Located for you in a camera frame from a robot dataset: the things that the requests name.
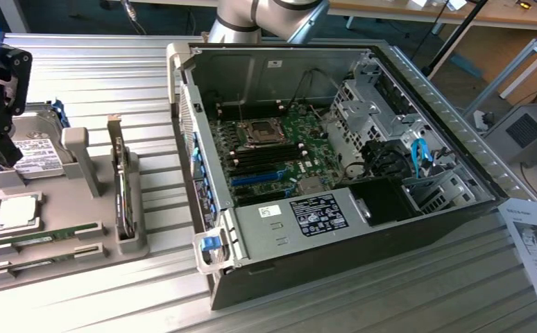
power supply label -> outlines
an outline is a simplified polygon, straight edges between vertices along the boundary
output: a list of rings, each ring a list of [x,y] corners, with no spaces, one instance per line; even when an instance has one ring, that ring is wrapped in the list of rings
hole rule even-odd
[[[333,194],[289,203],[306,237],[349,227]]]

hard drive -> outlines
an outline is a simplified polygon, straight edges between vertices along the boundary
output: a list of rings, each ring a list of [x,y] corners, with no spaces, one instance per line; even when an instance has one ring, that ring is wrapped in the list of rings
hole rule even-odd
[[[62,114],[50,103],[29,103],[13,118],[12,141],[24,157],[13,167],[25,179],[60,176],[74,156],[62,145]]]

floor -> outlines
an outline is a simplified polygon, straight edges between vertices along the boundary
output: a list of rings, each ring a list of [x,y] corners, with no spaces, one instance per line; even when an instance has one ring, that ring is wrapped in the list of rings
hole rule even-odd
[[[110,1],[110,9],[99,6],[98,0],[71,1],[20,0],[31,32],[56,34],[114,34],[135,35],[122,10],[120,2]],[[138,20],[150,35],[199,35],[211,29],[215,20],[215,8],[198,6],[170,6],[134,3]],[[329,16],[325,25],[317,32],[317,37],[373,38],[383,39],[397,45],[410,56],[420,41],[429,31],[430,24],[424,22],[401,22],[358,18],[353,30],[346,29],[346,21],[341,16]],[[0,17],[0,27],[7,30],[7,24]],[[442,46],[442,40],[430,35],[414,57],[421,67],[433,59]],[[470,75],[452,61],[448,61],[437,72],[433,83],[454,106],[465,108],[486,86],[482,79]],[[493,95],[481,106],[500,118],[512,105]],[[520,173],[518,165],[512,166]],[[525,170],[529,182],[537,189],[537,167]]]

white sticker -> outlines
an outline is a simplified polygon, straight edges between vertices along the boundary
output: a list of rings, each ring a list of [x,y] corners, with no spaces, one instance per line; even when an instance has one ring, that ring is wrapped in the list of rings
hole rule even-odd
[[[47,260],[47,261],[43,261],[43,262],[36,262],[35,264],[27,264],[25,266],[19,266],[19,267],[11,268],[11,270],[13,272],[15,271],[21,271],[23,269],[32,268],[32,267],[39,267],[39,266],[48,265],[48,264],[52,264],[52,260]]]
[[[39,244],[39,243],[47,243],[48,241],[52,241],[54,238],[51,236],[29,239],[27,241],[19,241],[17,243],[13,243],[15,246],[27,246],[32,244]]]
[[[262,218],[269,217],[269,216],[281,215],[279,205],[261,207],[261,208],[258,208],[258,213],[261,214]]]
[[[63,169],[62,160],[56,155],[54,143],[50,139],[15,141],[15,144],[24,155],[15,165],[19,173]]]
[[[269,60],[267,68],[281,68],[283,60]]]

pcie slot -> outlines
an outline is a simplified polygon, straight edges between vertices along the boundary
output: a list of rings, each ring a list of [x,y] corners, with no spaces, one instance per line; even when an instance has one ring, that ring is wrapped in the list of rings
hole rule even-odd
[[[259,182],[273,182],[274,180],[281,180],[283,178],[285,170],[278,172],[263,173],[257,176],[234,178],[231,179],[231,186],[243,186],[258,184]]]

